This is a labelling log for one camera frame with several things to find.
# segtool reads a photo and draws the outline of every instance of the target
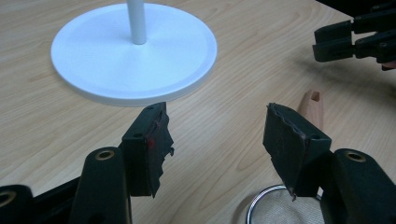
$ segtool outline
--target black mechanical arm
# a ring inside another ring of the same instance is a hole
[[[315,31],[313,46],[318,62],[374,57],[378,63],[396,61],[396,0],[317,0],[354,21],[342,21]],[[352,32],[373,35],[352,44]]]
[[[331,142],[296,111],[268,105],[263,144],[292,197],[316,197],[321,187],[326,224],[395,224],[396,186],[389,177],[360,151],[332,153]]]
[[[0,188],[0,223],[132,223],[130,196],[154,197],[173,155],[166,104],[146,107],[118,147],[90,153],[81,177],[33,197],[26,186]]]

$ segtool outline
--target white disk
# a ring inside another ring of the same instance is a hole
[[[182,10],[144,4],[147,42],[135,45],[126,4],[76,17],[55,36],[59,75],[88,98],[122,106],[174,100],[199,87],[217,56],[210,29]]]

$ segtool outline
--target wood grain surface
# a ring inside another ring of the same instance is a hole
[[[23,184],[37,195],[79,176],[85,157],[117,146],[142,110],[84,98],[50,60],[65,24],[117,3],[0,1],[1,186]],[[323,96],[332,150],[368,153],[396,181],[396,72],[370,58],[313,57],[314,31],[349,17],[314,0],[155,3],[204,21],[219,52],[204,85],[167,104],[175,156],[166,158],[155,199],[132,198],[134,223],[244,223],[251,199],[281,183],[262,145],[266,105],[297,109],[310,89]]]

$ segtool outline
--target wooden stick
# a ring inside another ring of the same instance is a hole
[[[323,100],[319,91],[306,92],[297,111],[317,128],[323,130]]]

